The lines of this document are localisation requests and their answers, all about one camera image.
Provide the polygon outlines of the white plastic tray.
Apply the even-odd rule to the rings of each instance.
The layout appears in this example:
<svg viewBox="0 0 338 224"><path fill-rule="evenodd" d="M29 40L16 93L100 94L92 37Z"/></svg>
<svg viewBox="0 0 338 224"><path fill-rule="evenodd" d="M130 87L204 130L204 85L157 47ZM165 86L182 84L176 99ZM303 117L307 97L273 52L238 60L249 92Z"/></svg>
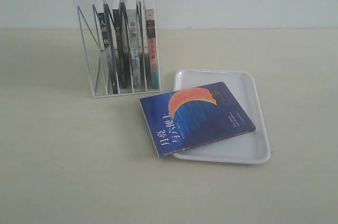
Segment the white plastic tray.
<svg viewBox="0 0 338 224"><path fill-rule="evenodd" d="M262 164L270 158L270 145L252 75L244 71L183 69L176 73L173 90L223 81L253 121L256 130L230 139L175 153L181 160L234 164Z"/></svg>

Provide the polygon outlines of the dark brown spine book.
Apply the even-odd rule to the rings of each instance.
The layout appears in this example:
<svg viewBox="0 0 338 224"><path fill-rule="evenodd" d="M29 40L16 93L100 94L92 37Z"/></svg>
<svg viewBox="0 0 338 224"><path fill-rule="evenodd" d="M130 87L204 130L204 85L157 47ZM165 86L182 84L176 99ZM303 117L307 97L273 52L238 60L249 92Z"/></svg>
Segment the dark brown spine book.
<svg viewBox="0 0 338 224"><path fill-rule="evenodd" d="M127 89L129 84L129 76L128 76L129 65L126 57L126 52L128 50L124 46L125 41L123 39L123 25L124 25L123 8L124 8L124 0L113 1L112 15L114 19L114 29L118 52L119 86L121 87L121 89Z"/></svg>

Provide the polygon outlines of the pink orange spine book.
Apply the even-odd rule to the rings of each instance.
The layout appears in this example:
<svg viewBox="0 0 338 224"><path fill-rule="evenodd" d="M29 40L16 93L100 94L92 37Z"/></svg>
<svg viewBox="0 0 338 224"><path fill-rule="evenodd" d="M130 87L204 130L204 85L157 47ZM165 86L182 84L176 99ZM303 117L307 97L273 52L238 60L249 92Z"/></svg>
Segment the pink orange spine book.
<svg viewBox="0 0 338 224"><path fill-rule="evenodd" d="M154 0L144 0L146 34L152 89L160 88Z"/></svg>

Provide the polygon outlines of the grey white spine book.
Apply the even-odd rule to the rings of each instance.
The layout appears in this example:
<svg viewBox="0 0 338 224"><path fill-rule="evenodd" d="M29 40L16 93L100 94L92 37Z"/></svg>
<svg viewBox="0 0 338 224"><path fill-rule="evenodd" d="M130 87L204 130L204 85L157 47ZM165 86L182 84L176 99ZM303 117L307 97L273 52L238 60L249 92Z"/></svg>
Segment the grey white spine book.
<svg viewBox="0 0 338 224"><path fill-rule="evenodd" d="M132 68L133 88L141 92L144 88L144 66L140 45L138 0L126 0L126 16L128 24L129 54Z"/></svg>

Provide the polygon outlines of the black book white title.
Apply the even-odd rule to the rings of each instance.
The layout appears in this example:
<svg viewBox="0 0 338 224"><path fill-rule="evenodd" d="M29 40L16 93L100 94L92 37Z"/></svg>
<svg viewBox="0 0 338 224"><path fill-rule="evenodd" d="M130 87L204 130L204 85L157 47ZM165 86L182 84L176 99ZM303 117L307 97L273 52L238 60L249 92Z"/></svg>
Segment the black book white title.
<svg viewBox="0 0 338 224"><path fill-rule="evenodd" d="M97 16L99 20L99 26L101 30L102 42L104 45L104 52L106 54L106 60L108 65L108 75L111 84L113 94L118 93L118 83L116 78L116 70L113 60L113 47L111 37L111 25L109 16L109 6L106 0L97 0L96 5Z"/></svg>

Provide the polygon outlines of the blue moon cover book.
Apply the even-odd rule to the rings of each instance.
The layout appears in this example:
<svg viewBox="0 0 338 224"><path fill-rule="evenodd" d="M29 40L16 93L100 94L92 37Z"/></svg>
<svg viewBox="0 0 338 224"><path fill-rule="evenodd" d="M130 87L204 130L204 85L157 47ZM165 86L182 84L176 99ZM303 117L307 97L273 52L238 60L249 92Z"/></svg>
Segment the blue moon cover book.
<svg viewBox="0 0 338 224"><path fill-rule="evenodd" d="M139 102L159 157L256 130L224 82L144 97Z"/></svg>

